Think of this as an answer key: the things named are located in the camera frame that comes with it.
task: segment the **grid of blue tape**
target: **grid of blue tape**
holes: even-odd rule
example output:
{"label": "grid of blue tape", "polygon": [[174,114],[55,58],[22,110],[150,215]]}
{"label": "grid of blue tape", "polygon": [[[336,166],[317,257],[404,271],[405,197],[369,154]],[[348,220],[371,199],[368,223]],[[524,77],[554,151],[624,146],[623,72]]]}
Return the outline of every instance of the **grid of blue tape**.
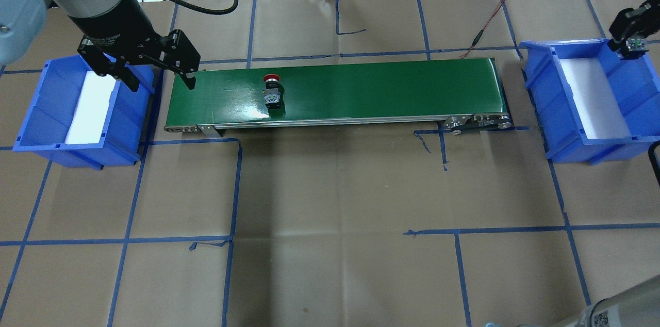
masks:
{"label": "grid of blue tape", "polygon": [[[601,25],[601,22],[598,19],[598,16],[596,15],[596,11],[594,10],[594,7],[591,3],[591,0],[586,0],[587,5],[589,6],[589,9],[591,10],[592,16],[599,28],[600,33],[604,36],[604,31]],[[431,54],[437,54],[437,53],[447,53],[447,52],[462,52],[468,50],[467,48],[450,48],[450,49],[431,49],[429,47],[428,43],[428,38],[427,38],[427,30],[426,30],[426,21],[424,19],[424,10],[422,7],[422,0],[417,0],[417,5],[419,8],[419,16],[420,16],[420,21],[422,24],[422,34],[424,36],[424,45],[425,49],[424,50],[415,50],[415,51],[403,51],[403,52],[369,52],[369,53],[353,53],[353,54],[328,54],[328,55],[307,55],[307,56],[289,56],[289,57],[264,57],[264,58],[254,58],[252,57],[252,47],[254,43],[254,24],[255,24],[255,14],[257,10],[257,0],[253,0],[252,2],[252,16],[251,16],[251,21],[250,21],[250,35],[249,35],[249,44],[248,44],[248,51],[247,51],[247,57],[245,59],[226,59],[226,60],[210,60],[210,61],[202,61],[201,64],[215,64],[215,63],[246,63],[246,68],[250,68],[251,64],[253,62],[260,62],[260,61],[286,61],[286,60],[300,60],[300,59],[322,59],[326,57],[369,57],[369,56],[386,56],[386,55],[415,55],[415,54],[426,54],[427,59],[431,59]],[[336,28],[337,28],[337,33],[339,33],[339,1],[336,2],[335,5],[336,8]],[[474,50],[515,50],[516,53],[519,55],[519,57],[522,58],[522,54],[518,48],[518,43],[516,41],[516,33],[514,31],[513,24],[511,22],[510,16],[509,16],[509,11],[507,8],[506,3],[503,4],[503,12],[505,14],[505,19],[507,21],[507,25],[509,28],[509,33],[511,34],[511,40],[513,42],[513,45],[511,46],[499,46],[499,47],[476,47]],[[172,16],[172,23],[170,26],[170,30],[174,29],[174,23],[176,20],[176,15],[177,15],[177,10],[178,10],[178,5],[175,5],[174,8],[174,14]],[[649,44],[658,44],[660,43],[660,40],[658,41],[648,41]],[[0,76],[2,75],[11,75],[11,74],[21,74],[21,73],[40,73],[41,69],[28,69],[28,70],[17,70],[17,71],[7,71],[4,66],[0,68]],[[226,263],[226,275],[225,275],[225,282],[224,282],[224,301],[222,305],[222,326],[227,325],[227,313],[228,313],[228,302],[229,302],[229,282],[231,278],[231,268],[232,268],[232,263],[233,263],[233,250],[234,250],[234,243],[233,243],[233,236],[235,235],[235,230],[236,230],[236,214],[238,210],[238,195],[239,195],[239,186],[240,186],[240,173],[241,173],[241,161],[242,161],[242,154],[243,154],[243,149],[241,147],[240,141],[238,139],[200,139],[200,140],[177,140],[177,141],[153,141],[153,136],[155,133],[155,127],[156,127],[156,122],[158,118],[158,110],[160,109],[160,95],[162,94],[162,72],[160,74],[160,81],[158,83],[158,87],[156,89],[156,96],[154,97],[155,101],[153,102],[152,109],[151,109],[151,118],[149,120],[149,125],[148,125],[148,138],[150,141],[147,141],[145,143],[141,143],[141,145],[144,147],[142,151],[142,156],[141,156],[141,165],[140,165],[140,170],[137,178],[137,182],[135,185],[135,194],[134,194],[134,200],[131,204],[130,207],[130,214],[129,214],[129,221],[126,227],[126,232],[124,238],[106,238],[106,239],[81,239],[81,240],[28,240],[28,237],[30,235],[30,230],[31,230],[31,225],[33,224],[33,221],[35,219],[35,215],[37,214],[39,202],[41,199],[41,195],[43,192],[43,188],[45,186],[45,183],[48,178],[48,174],[51,168],[52,163],[49,162],[45,172],[43,174],[43,179],[42,183],[40,186],[39,194],[36,198],[35,201],[35,206],[33,207],[31,216],[30,216],[30,221],[28,222],[28,226],[26,228],[26,231],[24,233],[23,240],[20,241],[5,241],[5,242],[0,242],[0,247],[6,247],[6,246],[14,246],[14,247],[20,247],[19,249],[19,254],[16,257],[16,261],[14,264],[14,269],[12,270],[12,274],[10,276],[9,284],[7,285],[7,289],[5,291],[5,295],[3,297],[3,302],[2,305],[0,306],[0,320],[2,320],[2,315],[4,313],[5,307],[7,305],[7,299],[10,296],[11,292],[11,287],[13,285],[14,279],[16,277],[17,271],[19,269],[19,265],[21,263],[21,258],[23,256],[23,252],[26,246],[45,246],[45,245],[75,245],[75,244],[122,244],[122,256],[120,259],[120,265],[118,268],[117,272],[117,279],[115,281],[115,288],[113,291],[113,297],[112,297],[112,304],[111,304],[111,311],[109,313],[108,317],[108,327],[112,325],[113,322],[113,316],[116,308],[116,303],[117,303],[117,298],[119,294],[119,289],[121,285],[121,280],[122,280],[122,273],[123,273],[123,264],[125,262],[125,256],[126,256],[126,251],[128,244],[132,243],[154,243],[154,242],[225,242],[227,241],[229,243],[228,247],[228,256],[227,256],[227,263]],[[533,99],[530,94],[530,100],[536,109],[536,106],[533,102]],[[529,127],[516,127],[513,131],[525,131],[530,129]],[[440,148],[441,148],[441,163],[443,165],[448,163],[448,158],[446,154],[446,148],[445,148],[445,142],[443,138],[444,131],[441,129],[441,126],[438,124],[438,129],[434,130],[419,130],[415,131],[415,135],[419,137],[422,142],[424,142],[424,139],[422,139],[421,135],[425,134],[438,134],[439,135],[439,143],[440,143]],[[167,145],[167,144],[198,144],[198,143],[227,143],[227,142],[232,142],[232,143],[237,143],[238,144],[238,158],[236,162],[236,178],[235,178],[235,186],[234,186],[234,202],[233,202],[233,214],[232,214],[232,223],[231,223],[231,229],[229,235],[226,236],[184,236],[184,237],[163,237],[163,238],[130,238],[130,229],[133,223],[134,219],[134,214],[135,214],[135,206],[137,204],[137,197],[139,195],[139,190],[141,186],[141,181],[142,181],[142,172],[144,170],[144,165],[146,165],[146,156],[147,156],[147,151],[151,146],[157,146],[157,145]],[[10,151],[11,146],[0,146],[0,151]],[[650,228],[660,228],[660,223],[629,223],[629,224],[594,224],[594,225],[571,225],[570,220],[568,219],[568,214],[564,212],[564,200],[563,196],[561,193],[561,188],[559,187],[559,181],[557,179],[556,173],[554,172],[554,164],[552,164],[552,161],[548,161],[549,164],[549,169],[551,170],[551,176],[553,179],[553,184],[556,190],[558,202],[559,202],[559,209],[562,211],[563,217],[564,217],[564,225],[563,226],[523,226],[523,227],[493,227],[493,228],[444,228],[444,229],[425,229],[425,230],[419,230],[419,231],[413,231],[410,230],[404,235],[412,235],[412,236],[417,236],[417,235],[453,235],[455,238],[455,250],[456,250],[456,257],[457,257],[457,268],[458,268],[458,273],[459,273],[459,281],[460,281],[460,288],[461,288],[461,294],[464,302],[464,311],[465,311],[465,322],[467,327],[472,327],[472,322],[471,322],[471,313],[470,313],[470,307],[469,307],[469,297],[468,297],[468,292],[467,292],[467,284],[465,282],[465,269],[464,269],[464,262],[463,262],[463,257],[460,251],[460,235],[466,235],[466,234],[488,234],[488,233],[542,233],[542,232],[556,232],[556,231],[565,231],[568,235],[568,240],[569,244],[571,247],[571,252],[573,254],[573,259],[575,261],[575,267],[576,271],[578,274],[578,277],[580,279],[580,286],[582,288],[583,294],[584,294],[584,299],[586,304],[590,304],[591,300],[589,297],[589,292],[587,289],[587,284],[584,278],[584,274],[582,273],[582,266],[580,264],[580,257],[578,255],[578,250],[575,245],[575,240],[573,238],[573,231],[598,231],[598,230],[616,230],[616,229],[650,229]]]}

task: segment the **white bin bottom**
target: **white bin bottom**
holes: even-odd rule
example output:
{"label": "white bin bottom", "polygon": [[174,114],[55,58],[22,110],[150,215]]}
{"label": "white bin bottom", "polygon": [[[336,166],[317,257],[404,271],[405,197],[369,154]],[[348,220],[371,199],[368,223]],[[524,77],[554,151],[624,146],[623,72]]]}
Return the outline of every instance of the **white bin bottom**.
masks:
{"label": "white bin bottom", "polygon": [[116,84],[117,80],[112,76],[87,72],[64,144],[96,144],[101,140],[110,95]]}
{"label": "white bin bottom", "polygon": [[560,59],[589,139],[630,137],[630,129],[597,58]]}

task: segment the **red wire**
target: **red wire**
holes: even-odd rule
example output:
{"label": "red wire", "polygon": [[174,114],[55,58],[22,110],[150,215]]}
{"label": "red wire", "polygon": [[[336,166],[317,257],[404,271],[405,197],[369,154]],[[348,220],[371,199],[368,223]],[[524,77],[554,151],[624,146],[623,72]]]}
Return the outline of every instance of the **red wire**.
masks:
{"label": "red wire", "polygon": [[[495,15],[497,15],[497,13],[500,12],[500,8],[502,8],[502,6],[504,5],[504,1],[506,1],[506,0],[500,0],[500,2],[497,5],[497,8],[495,8],[495,11],[490,15],[490,17],[488,18],[488,21],[486,21],[486,24],[484,24],[484,27],[481,28],[481,30],[483,30],[483,31],[486,30],[486,28],[488,27],[488,24],[490,24],[490,21],[492,21],[493,18],[495,17]],[[470,48],[467,50],[467,52],[465,54],[462,54],[458,58],[459,59],[464,59],[465,57],[467,57],[467,55],[470,54],[470,52],[472,52],[472,50],[474,50],[475,47],[476,47],[476,45],[471,45]]]}

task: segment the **green conveyor belt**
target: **green conveyor belt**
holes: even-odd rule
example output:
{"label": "green conveyor belt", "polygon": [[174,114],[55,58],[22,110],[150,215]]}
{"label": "green conveyor belt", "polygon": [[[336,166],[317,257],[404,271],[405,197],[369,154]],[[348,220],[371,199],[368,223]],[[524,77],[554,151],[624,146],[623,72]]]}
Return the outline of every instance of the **green conveyor belt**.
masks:
{"label": "green conveyor belt", "polygon": [[[263,76],[278,74],[286,113],[270,116]],[[507,113],[493,59],[200,71],[174,82],[165,129],[444,120]]]}

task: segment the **blue bin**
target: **blue bin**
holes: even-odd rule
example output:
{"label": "blue bin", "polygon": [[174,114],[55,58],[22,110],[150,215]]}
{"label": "blue bin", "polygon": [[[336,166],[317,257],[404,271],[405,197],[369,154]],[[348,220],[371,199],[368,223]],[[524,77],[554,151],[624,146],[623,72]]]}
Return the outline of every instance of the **blue bin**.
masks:
{"label": "blue bin", "polygon": [[[529,53],[527,82],[547,139],[547,158],[554,162],[625,160],[644,153],[660,140],[660,79],[648,55],[620,60],[608,40],[523,42]],[[625,137],[589,138],[561,63],[595,58],[611,89],[612,104],[627,126]]]}
{"label": "blue bin", "polygon": [[117,81],[109,99],[101,138],[95,144],[65,144],[85,82],[92,70],[75,55],[53,59],[43,66],[35,96],[14,143],[14,152],[33,152],[65,167],[134,165],[149,96],[154,93],[149,66],[129,66],[140,80],[137,92]]}

